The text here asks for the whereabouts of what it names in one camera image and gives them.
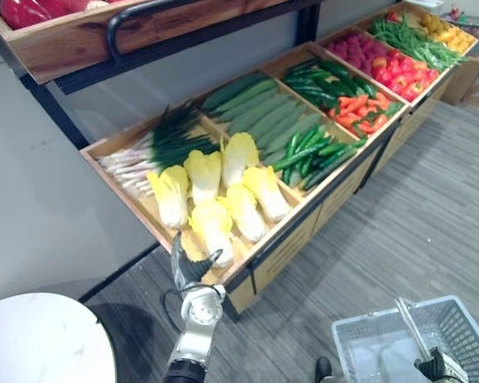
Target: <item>cucumber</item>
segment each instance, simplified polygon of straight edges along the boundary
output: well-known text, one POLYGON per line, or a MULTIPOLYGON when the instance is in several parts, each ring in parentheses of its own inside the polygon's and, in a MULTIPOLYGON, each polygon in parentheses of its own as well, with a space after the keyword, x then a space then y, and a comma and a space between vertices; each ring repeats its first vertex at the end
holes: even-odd
POLYGON ((265 102, 257 105, 253 109, 250 109, 241 116, 238 116, 232 120, 228 126, 229 134, 246 131, 253 124, 266 116, 269 112, 282 105, 285 101, 289 100, 289 98, 290 96, 288 94, 276 95, 275 97, 265 100, 265 102))
POLYGON ((369 95, 369 98, 376 97, 376 88, 371 85, 367 80, 364 80, 361 77, 353 77, 353 81, 364 89, 364 91, 369 95))
POLYGON ((345 96, 340 89, 337 89, 334 85, 323 78, 315 78, 314 82, 324 93, 327 93, 332 97, 345 96))
POLYGON ((279 121, 276 126, 266 132, 257 142, 257 148, 262 150, 266 148, 281 132, 285 132, 302 116, 307 107, 305 105, 298 106, 289 116, 279 121))
POLYGON ((349 76, 348 70, 334 61, 321 60, 318 65, 319 68, 326 70, 337 77, 343 78, 349 76))
POLYGON ((284 102, 274 111, 268 113, 266 116, 257 121, 251 128, 247 130, 247 133, 252 136, 254 141, 257 140, 265 133, 269 132, 274 126, 282 121, 286 116, 289 116, 298 107, 298 101, 289 100, 284 102))
POLYGON ((277 88, 272 88, 258 94, 254 98, 244 102, 241 105, 236 106, 235 108, 229 109, 227 112, 223 113, 222 115, 216 118, 219 122, 228 122, 230 120, 234 120, 238 116, 242 115, 245 112, 248 112, 250 109, 260 105, 263 101, 272 98, 275 94, 277 94, 277 88))
POLYGON ((302 132, 306 129, 309 129, 312 125, 318 124, 321 120, 321 115, 318 113, 313 113, 309 116, 305 116, 303 119, 298 121, 296 124, 291 126, 285 132, 279 134, 267 147, 266 153, 273 153, 279 151, 281 148, 286 146, 287 140, 296 132, 302 132))
POLYGON ((337 81, 333 81, 332 82, 332 85, 339 89, 340 91, 342 91, 344 94, 344 96, 348 96, 348 97, 354 97, 355 96, 355 92, 353 92, 350 88, 348 88, 347 86, 345 86, 343 83, 342 83, 342 80, 337 80, 337 81))
POLYGON ((249 86, 260 82, 267 78, 267 75, 261 72, 255 72, 242 76, 227 85, 217 89, 200 106, 203 110, 213 110, 218 105, 223 104, 225 101, 232 99, 236 94, 249 86))
POLYGON ((272 80, 271 78, 258 82, 257 84, 249 86, 247 89, 245 89, 243 92, 241 92, 237 96, 233 97, 231 100, 220 105, 218 108, 213 110, 213 113, 226 112, 229 109, 235 108, 236 106, 241 105, 244 102, 247 102, 248 100, 251 100, 253 97, 264 92, 265 90, 275 88, 276 86, 277 86, 277 83, 275 82, 275 80, 272 80))
POLYGON ((351 92, 356 96, 357 95, 357 90, 361 89, 360 85, 358 85, 356 82, 351 80, 349 77, 341 77, 340 78, 341 84, 347 86, 349 89, 351 89, 351 92))

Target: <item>wooden crate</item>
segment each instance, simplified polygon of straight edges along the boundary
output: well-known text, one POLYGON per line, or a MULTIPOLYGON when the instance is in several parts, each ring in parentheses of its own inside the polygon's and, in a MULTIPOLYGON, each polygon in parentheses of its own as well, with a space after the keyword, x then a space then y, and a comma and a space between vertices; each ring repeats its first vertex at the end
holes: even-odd
MULTIPOLYGON (((286 0, 202 0, 125 22, 117 33, 122 53, 239 17, 286 0)), ((0 16, 0 36, 38 84, 109 59, 110 18, 146 0, 123 0, 95 10, 12 30, 0 16)))
MULTIPOLYGON (((262 70, 265 73, 268 73, 269 75, 282 79, 284 77, 285 72, 300 63, 303 63, 305 61, 309 61, 313 58, 319 58, 322 60, 331 60, 331 61, 337 61, 342 64, 345 69, 349 72, 350 75, 356 76, 356 77, 361 77, 362 79, 370 82, 379 92, 381 92, 385 97, 387 97, 389 100, 394 101, 394 102, 400 102, 403 104, 402 108, 394 114, 383 126, 383 128, 379 129, 375 134, 370 135, 370 138, 368 140, 368 144, 376 140, 380 135, 383 134, 383 132, 390 127, 395 121, 397 121, 401 116, 406 114, 409 109, 410 109, 410 103, 404 99, 402 99, 400 96, 398 96, 395 93, 392 93, 390 90, 388 90, 385 86, 379 84, 376 82, 374 79, 371 77, 367 76, 364 72, 357 70, 356 68, 352 67, 350 64, 346 63, 342 60, 337 60, 338 57, 336 57, 333 54, 330 54, 328 51, 324 50, 322 46, 314 43, 314 42, 308 42, 306 44, 297 46, 294 49, 291 49, 281 57, 276 58, 273 61, 268 62, 267 64, 262 66, 262 70)), ((305 100, 303 97, 301 97, 296 91, 293 89, 289 88, 287 85, 283 84, 283 86, 287 89, 288 92, 292 92, 292 94, 295 94, 297 97, 300 99, 305 100)), ((319 108, 316 108, 313 104, 309 103, 306 101, 312 108, 318 113, 322 113, 324 116, 326 114, 319 108)), ((338 125, 342 130, 347 131, 344 127, 342 127, 339 123, 335 122, 336 125, 338 125)))
MULTIPOLYGON (((333 57, 336 61, 340 62, 341 64, 343 64, 343 65, 345 65, 345 66, 348 66, 352 72, 358 73, 358 74, 360 74, 360 73, 364 74, 361 70, 355 68, 355 67, 352 66, 349 62, 343 60, 342 58, 340 58, 339 56, 335 55, 334 53, 332 53, 330 50, 328 50, 328 49, 326 48, 326 46, 327 46, 327 44, 328 44, 329 42, 335 41, 336 39, 340 38, 340 37, 343 36, 344 34, 348 34, 349 32, 351 32, 351 31, 353 31, 353 30, 356 30, 356 31, 358 31, 358 32, 360 32, 360 33, 363 33, 363 34, 365 34, 366 36, 368 36, 368 37, 374 39, 374 37, 373 37, 371 34, 367 33, 365 30, 362 30, 362 29, 360 29, 360 28, 357 28, 356 26, 352 26, 352 27, 349 27, 349 28, 347 28, 347 29, 345 29, 345 30, 341 30, 341 31, 337 32, 336 34, 332 35, 331 37, 328 36, 328 37, 325 37, 325 38, 319 40, 319 41, 318 41, 318 44, 319 44, 320 49, 323 49, 324 51, 326 51, 326 53, 327 53, 329 56, 333 57)), ((384 41, 380 41, 380 42, 381 42, 383 45, 385 45, 385 46, 391 48, 391 46, 388 45, 388 44, 386 44, 384 41)), ((440 83, 440 82, 443 80, 443 78, 447 76, 447 74, 449 73, 449 71, 450 71, 450 68, 448 68, 448 69, 444 70, 442 73, 440 73, 440 76, 438 76, 438 77, 430 84, 430 86, 429 86, 424 92, 422 92, 422 93, 419 95, 419 97, 415 98, 415 100, 413 100, 413 101, 411 101, 411 102, 409 102, 409 101, 403 99, 403 98, 400 97, 398 94, 392 92, 390 89, 388 89, 386 86, 384 86, 384 84, 382 84, 382 83, 376 81, 376 80, 375 80, 374 78, 372 78, 371 76, 369 76, 369 79, 371 80, 371 82, 375 83, 376 86, 378 86, 380 89, 383 89, 386 93, 389 93, 389 94, 390 94, 393 98, 395 98, 396 100, 400 100, 400 101, 404 101, 404 102, 406 102, 406 103, 409 103, 411 108, 415 108, 417 105, 419 105, 419 103, 422 101, 422 99, 426 97, 426 95, 430 92, 430 90, 433 89, 436 84, 440 83)))
POLYGON ((254 283, 257 293, 263 291, 311 240, 318 212, 318 209, 314 210, 268 257, 255 266, 254 283))
POLYGON ((376 148, 333 192, 325 199, 319 208, 318 218, 312 235, 316 234, 340 207, 357 191, 366 176, 380 147, 376 148))
POLYGON ((383 168, 387 161, 417 131, 419 126, 421 126, 424 120, 431 114, 434 106, 440 100, 441 95, 445 92, 451 80, 452 79, 444 81, 443 84, 441 84, 433 93, 430 94, 429 98, 424 101, 419 108, 411 112, 403 119, 401 126, 395 130, 394 134, 383 150, 383 154, 376 164, 376 168, 374 168, 373 175, 383 168))

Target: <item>produce display stand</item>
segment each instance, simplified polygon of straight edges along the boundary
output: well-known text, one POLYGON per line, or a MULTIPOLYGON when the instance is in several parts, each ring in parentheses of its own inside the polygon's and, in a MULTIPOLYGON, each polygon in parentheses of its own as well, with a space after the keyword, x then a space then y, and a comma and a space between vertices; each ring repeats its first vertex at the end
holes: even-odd
MULTIPOLYGON (((204 282, 223 283, 225 285, 228 298, 224 303, 224 308, 228 316, 235 320, 239 318, 239 314, 248 307, 255 296, 311 240, 316 231, 333 216, 351 195, 365 184, 373 172, 377 172, 387 162, 418 128, 431 112, 434 103, 439 99, 441 93, 445 91, 451 73, 455 70, 454 68, 449 68, 444 71, 417 100, 409 103, 347 62, 326 51, 323 47, 333 37, 337 37, 345 33, 345 31, 356 30, 364 26, 366 22, 372 20, 372 16, 318 42, 305 42, 315 40, 319 3, 320 1, 278 2, 275 0, 270 2, 245 2, 248 5, 245 6, 243 1, 172 0, 165 2, 138 2, 125 0, 124 2, 119 2, 116 6, 106 8, 106 10, 73 14, 18 31, 8 29, 0 18, 0 53, 2 56, 20 77, 22 83, 59 125, 64 134, 68 136, 77 148, 81 149, 81 154, 97 174, 157 238, 159 244, 168 251, 170 251, 175 231, 167 230, 160 223, 156 204, 153 203, 154 198, 132 197, 98 163, 100 156, 111 154, 131 145, 136 138, 151 129, 160 119, 160 116, 89 145, 64 113, 62 107, 55 101, 53 95, 46 88, 46 84, 39 85, 36 81, 54 80, 54 83, 63 93, 70 94, 105 78, 134 69, 147 62, 181 51, 189 46, 197 45, 280 14, 298 10, 299 23, 296 45, 299 46, 253 70, 259 70, 275 78, 279 92, 291 94, 305 104, 309 112, 321 113, 323 120, 327 119, 327 115, 324 112, 303 99, 280 80, 286 69, 308 60, 309 57, 340 62, 347 68, 349 73, 370 81, 386 97, 393 101, 400 101, 403 104, 399 112, 392 116, 385 126, 369 137, 366 144, 358 150, 355 156, 336 168, 314 189, 307 193, 302 193, 289 188, 279 181, 279 188, 291 206, 290 213, 277 224, 271 225, 268 233, 258 243, 251 245, 240 239, 234 241, 235 262, 233 265, 226 269, 213 269, 206 274, 204 282), (213 10, 208 14, 203 11, 209 9, 209 7, 212 8, 215 3, 218 5, 216 12, 213 10), (199 13, 198 9, 200 6, 203 9, 199 13), (196 17, 196 20, 199 22, 183 22, 184 16, 181 15, 184 15, 189 10, 193 10, 199 15, 202 14, 202 17, 196 17), (140 34, 144 33, 142 22, 150 20, 151 23, 152 20, 156 19, 163 25, 164 17, 166 17, 165 22, 169 22, 169 20, 176 21, 175 24, 170 24, 173 28, 169 27, 159 35, 153 34, 153 36, 156 35, 155 41, 163 40, 162 42, 152 44, 153 41, 151 40, 139 38, 140 34), (46 62, 34 63, 29 61, 26 58, 28 55, 25 56, 21 49, 18 50, 19 46, 25 47, 26 45, 35 45, 37 41, 47 41, 44 48, 43 44, 40 44, 39 47, 31 46, 27 49, 32 49, 32 52, 42 52, 46 46, 51 44, 50 41, 57 41, 57 38, 65 34, 73 36, 72 39, 79 38, 74 36, 81 36, 79 38, 81 40, 86 38, 92 40, 95 36, 91 38, 89 35, 93 33, 90 33, 90 31, 100 29, 102 31, 98 35, 101 36, 101 40, 98 42, 96 40, 93 41, 94 44, 99 45, 99 49, 92 53, 92 55, 96 54, 96 56, 88 55, 91 49, 85 49, 85 46, 93 45, 86 45, 85 42, 84 48, 81 51, 83 58, 81 60, 78 58, 79 62, 66 62, 67 66, 53 64, 52 67, 48 68, 47 66, 49 65, 46 62), (107 31, 106 40, 104 39, 105 30, 107 31), (118 53, 116 35, 119 49, 125 53, 123 55, 118 53), (113 59, 102 61, 107 57, 112 57, 113 59)), ((196 99, 198 101, 201 100, 209 92, 196 97, 196 99)), ((330 133, 340 140, 355 142, 358 139, 339 124, 333 126, 330 133)), ((202 129, 214 141, 220 138, 229 139, 224 127, 215 124, 205 115, 200 116, 198 129, 202 129)), ((189 229, 185 230, 184 238, 186 238, 184 240, 185 248, 187 248, 190 255, 197 255, 201 252, 199 247, 193 247, 192 245, 194 243, 192 231, 189 229)), ((150 249, 143 252, 142 256, 146 256, 150 252, 149 250, 156 246, 158 244, 152 245, 150 249)), ((107 281, 97 286, 96 289, 102 288, 106 283, 107 281)))

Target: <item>cardboard box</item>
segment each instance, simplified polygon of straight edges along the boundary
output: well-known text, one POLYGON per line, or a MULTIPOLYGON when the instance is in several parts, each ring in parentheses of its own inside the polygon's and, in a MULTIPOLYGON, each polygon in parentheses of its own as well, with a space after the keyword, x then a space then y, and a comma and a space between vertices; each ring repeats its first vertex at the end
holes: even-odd
POLYGON ((451 105, 458 105, 477 76, 479 76, 479 56, 468 57, 454 75, 441 100, 451 105))

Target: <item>red radish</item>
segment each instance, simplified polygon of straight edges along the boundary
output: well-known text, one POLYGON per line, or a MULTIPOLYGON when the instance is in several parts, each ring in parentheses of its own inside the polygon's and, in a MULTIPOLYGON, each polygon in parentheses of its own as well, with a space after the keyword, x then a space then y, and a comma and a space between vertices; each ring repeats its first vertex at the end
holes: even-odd
POLYGON ((106 5, 107 2, 94 0, 2 0, 0 13, 10 27, 16 30, 51 18, 106 5))

